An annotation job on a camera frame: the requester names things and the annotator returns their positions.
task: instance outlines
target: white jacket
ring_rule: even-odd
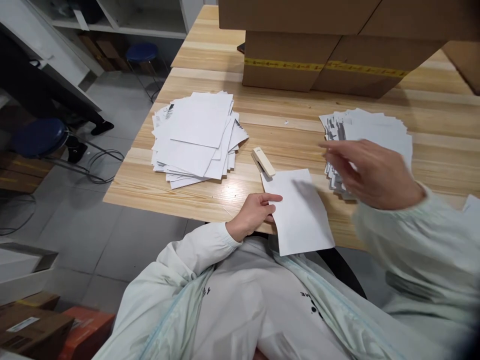
[[[426,200],[407,210],[361,203],[353,222],[396,290],[384,309],[302,254],[274,251],[274,259],[300,279],[354,358],[451,359],[473,335],[480,295],[480,241],[463,214],[428,190]],[[113,333],[94,359],[190,359],[212,265],[239,245],[225,223],[168,244],[125,290]]]

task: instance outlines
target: jacket sleeve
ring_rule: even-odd
[[[425,190],[426,199],[413,208],[382,211],[360,203],[353,215],[357,236],[386,268],[386,281],[397,292],[384,310],[475,321],[479,237],[463,213]]]
[[[203,225],[169,243],[126,288],[112,335],[94,359],[137,359],[182,288],[241,244],[224,222]]]

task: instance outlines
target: person's left hand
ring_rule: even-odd
[[[272,214],[275,205],[271,202],[282,201],[283,197],[270,193],[253,193],[246,197],[240,212],[231,221],[226,223],[226,230],[237,242],[251,235],[264,221],[274,222]]]

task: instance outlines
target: orange box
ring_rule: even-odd
[[[115,315],[79,306],[63,314],[75,321],[58,360],[90,360],[109,338]]]

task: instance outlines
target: wooden table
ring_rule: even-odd
[[[363,249],[350,221],[355,205],[328,189],[325,160],[317,146],[324,136],[319,115],[357,107],[403,120],[413,135],[415,177],[455,208],[463,207],[468,194],[480,196],[480,97],[472,94],[442,51],[383,98],[369,99],[242,86],[243,55],[237,46],[244,39],[244,31],[218,28],[216,6],[203,7],[105,202],[207,222],[229,221],[249,193],[263,191],[250,155],[252,148],[260,146],[277,171],[308,168],[336,244]],[[250,135],[240,147],[235,169],[222,181],[171,190],[165,174],[153,172],[150,164],[152,115],[192,92],[220,90],[233,94],[233,109]],[[266,223],[259,230],[274,231]]]

